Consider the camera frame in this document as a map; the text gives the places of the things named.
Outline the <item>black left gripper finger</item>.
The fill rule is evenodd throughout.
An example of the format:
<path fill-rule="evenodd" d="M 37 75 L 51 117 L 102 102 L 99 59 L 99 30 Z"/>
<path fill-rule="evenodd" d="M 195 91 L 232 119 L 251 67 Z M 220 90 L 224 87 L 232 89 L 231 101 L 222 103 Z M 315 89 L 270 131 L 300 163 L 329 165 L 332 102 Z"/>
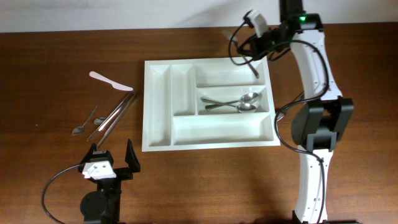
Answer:
<path fill-rule="evenodd" d="M 93 157 L 94 152 L 96 152 L 96 151 L 97 151 L 97 145 L 95 143 L 93 143 L 91 145 L 90 149 L 88 150 L 88 152 L 86 153 L 86 155 L 81 160 L 80 164 L 85 164 L 85 163 L 89 162 L 90 159 Z"/>
<path fill-rule="evenodd" d="M 130 139 L 127 140 L 125 162 L 128 164 L 128 168 L 131 172 L 141 171 L 141 165 L 138 161 L 136 153 L 134 152 L 132 141 Z"/>

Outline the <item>large steel spoon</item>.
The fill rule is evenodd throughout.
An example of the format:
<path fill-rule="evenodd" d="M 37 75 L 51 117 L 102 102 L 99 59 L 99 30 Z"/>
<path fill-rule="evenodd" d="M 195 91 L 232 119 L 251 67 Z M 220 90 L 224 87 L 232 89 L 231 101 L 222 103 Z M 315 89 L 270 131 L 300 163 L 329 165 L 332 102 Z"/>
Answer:
<path fill-rule="evenodd" d="M 258 98 L 259 98 L 259 94 L 258 94 L 258 93 L 255 93 L 255 92 L 251 92 L 251 93 L 247 93 L 247 94 L 243 95 L 242 97 L 240 97 L 240 99 L 243 98 L 244 100 L 250 100 L 250 99 L 253 99 L 253 98 L 255 98 L 255 97 L 258 97 Z M 235 102 L 234 105 L 236 105 L 236 106 L 238 105 L 237 100 L 232 101 L 232 102 Z"/>
<path fill-rule="evenodd" d="M 250 100 L 244 100 L 243 98 L 241 98 L 240 100 L 237 101 L 238 105 L 234 105 L 235 102 L 230 102 L 230 103 L 223 103 L 223 102 L 219 102 L 219 101 L 214 101 L 205 97 L 201 97 L 200 98 L 202 100 L 202 102 L 204 103 L 213 103 L 213 105 L 207 105 L 205 106 L 206 110 L 213 110 L 216 108 L 220 108 L 222 106 L 230 106 L 235 108 L 239 113 L 252 113 L 255 112 L 256 107 L 253 105 L 253 103 L 255 103 L 259 98 L 255 97 L 253 99 Z"/>

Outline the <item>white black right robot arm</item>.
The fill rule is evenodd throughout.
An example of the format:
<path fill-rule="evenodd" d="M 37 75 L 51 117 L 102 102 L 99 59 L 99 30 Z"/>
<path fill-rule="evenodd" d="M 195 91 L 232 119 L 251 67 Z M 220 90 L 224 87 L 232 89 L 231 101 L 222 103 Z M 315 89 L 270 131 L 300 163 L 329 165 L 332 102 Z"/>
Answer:
<path fill-rule="evenodd" d="M 277 123 L 292 105 L 300 156 L 300 187 L 294 223 L 326 223 L 326 183 L 336 143 L 354 105 L 337 87 L 318 14 L 301 1 L 281 1 L 280 25 L 271 29 L 258 11 L 244 15 L 255 33 L 237 45 L 238 57 L 149 60 L 144 69 L 143 151 L 278 146 Z M 303 94 L 275 109 L 267 64 L 293 53 Z"/>

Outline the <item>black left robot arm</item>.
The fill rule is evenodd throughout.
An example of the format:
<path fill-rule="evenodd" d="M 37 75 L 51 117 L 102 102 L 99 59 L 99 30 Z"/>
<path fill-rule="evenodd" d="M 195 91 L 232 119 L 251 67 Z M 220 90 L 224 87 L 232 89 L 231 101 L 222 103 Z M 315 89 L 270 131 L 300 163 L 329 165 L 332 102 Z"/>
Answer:
<path fill-rule="evenodd" d="M 78 166 L 78 172 L 92 183 L 96 190 L 87 193 L 80 203 L 84 223 L 119 223 L 121 182 L 133 178 L 130 167 L 113 168 L 109 151 L 97 150 L 92 144 Z"/>

